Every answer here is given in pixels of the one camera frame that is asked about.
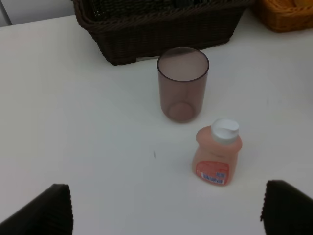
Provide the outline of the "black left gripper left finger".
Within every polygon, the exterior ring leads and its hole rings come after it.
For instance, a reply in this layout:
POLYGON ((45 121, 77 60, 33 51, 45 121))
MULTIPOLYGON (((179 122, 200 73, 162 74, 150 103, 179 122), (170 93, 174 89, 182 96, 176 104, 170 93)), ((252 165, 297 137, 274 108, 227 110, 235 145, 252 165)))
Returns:
POLYGON ((52 184, 0 223, 2 235, 71 235, 73 210, 67 184, 52 184))

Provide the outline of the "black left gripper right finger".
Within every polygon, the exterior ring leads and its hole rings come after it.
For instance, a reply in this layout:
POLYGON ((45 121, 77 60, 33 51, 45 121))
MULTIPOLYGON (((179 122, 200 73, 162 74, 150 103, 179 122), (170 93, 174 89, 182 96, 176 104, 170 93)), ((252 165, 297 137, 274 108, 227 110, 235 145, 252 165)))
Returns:
POLYGON ((260 221, 267 235, 311 235, 313 199, 283 180, 269 180, 260 221))

